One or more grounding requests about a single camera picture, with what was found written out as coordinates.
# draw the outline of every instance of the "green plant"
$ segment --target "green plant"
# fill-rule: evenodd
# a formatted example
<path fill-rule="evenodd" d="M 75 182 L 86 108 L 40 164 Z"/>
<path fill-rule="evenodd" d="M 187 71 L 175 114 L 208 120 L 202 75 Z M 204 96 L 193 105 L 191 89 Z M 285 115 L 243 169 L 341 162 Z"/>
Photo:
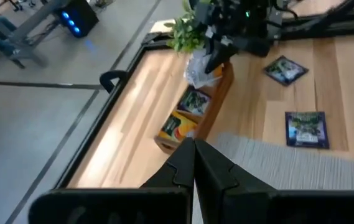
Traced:
<path fill-rule="evenodd" d="M 170 27 L 172 40 L 167 45 L 172 47 L 176 52 L 192 53 L 195 49 L 204 46 L 205 34 L 200 30 L 193 28 L 195 12 L 190 8 L 188 0 L 182 1 L 185 14 L 174 19 L 173 22 L 165 23 L 166 27 Z"/>

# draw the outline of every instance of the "black speaker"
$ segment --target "black speaker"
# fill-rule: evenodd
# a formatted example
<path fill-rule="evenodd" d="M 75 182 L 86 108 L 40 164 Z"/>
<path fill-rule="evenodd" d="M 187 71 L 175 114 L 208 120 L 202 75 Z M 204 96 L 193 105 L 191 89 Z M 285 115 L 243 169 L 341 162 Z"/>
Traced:
<path fill-rule="evenodd" d="M 71 0 L 56 13 L 62 24 L 67 26 L 73 36 L 77 38 L 87 36 L 99 21 L 86 0 Z"/>

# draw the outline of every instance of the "yellow package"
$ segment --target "yellow package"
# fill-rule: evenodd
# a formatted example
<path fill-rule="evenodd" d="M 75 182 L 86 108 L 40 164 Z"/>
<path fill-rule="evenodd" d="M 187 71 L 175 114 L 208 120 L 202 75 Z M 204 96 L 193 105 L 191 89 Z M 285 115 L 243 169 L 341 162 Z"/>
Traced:
<path fill-rule="evenodd" d="M 193 137 L 197 124 L 188 118 L 173 111 L 163 125 L 159 136 L 176 142 L 181 142 L 186 137 Z"/>

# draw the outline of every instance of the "black handle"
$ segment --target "black handle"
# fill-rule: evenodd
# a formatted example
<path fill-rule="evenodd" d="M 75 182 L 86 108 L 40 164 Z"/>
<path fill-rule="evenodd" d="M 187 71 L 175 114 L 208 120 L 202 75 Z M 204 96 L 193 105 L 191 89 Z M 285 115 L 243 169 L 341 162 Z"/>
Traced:
<path fill-rule="evenodd" d="M 108 71 L 100 76 L 100 83 L 103 86 L 103 88 L 105 88 L 105 90 L 108 93 L 110 93 L 114 88 L 114 84 L 111 81 L 116 78 L 122 80 L 125 77 L 127 77 L 127 74 L 128 73 L 126 71 L 122 71 L 122 70 Z"/>

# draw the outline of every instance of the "gray carpet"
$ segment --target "gray carpet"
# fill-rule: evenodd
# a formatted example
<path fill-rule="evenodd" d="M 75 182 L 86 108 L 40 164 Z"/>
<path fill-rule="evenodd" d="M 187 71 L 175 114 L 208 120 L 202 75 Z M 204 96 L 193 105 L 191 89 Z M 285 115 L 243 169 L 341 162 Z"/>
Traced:
<path fill-rule="evenodd" d="M 221 134 L 215 148 L 276 189 L 354 190 L 354 162 Z M 197 193 L 192 223 L 203 223 Z"/>

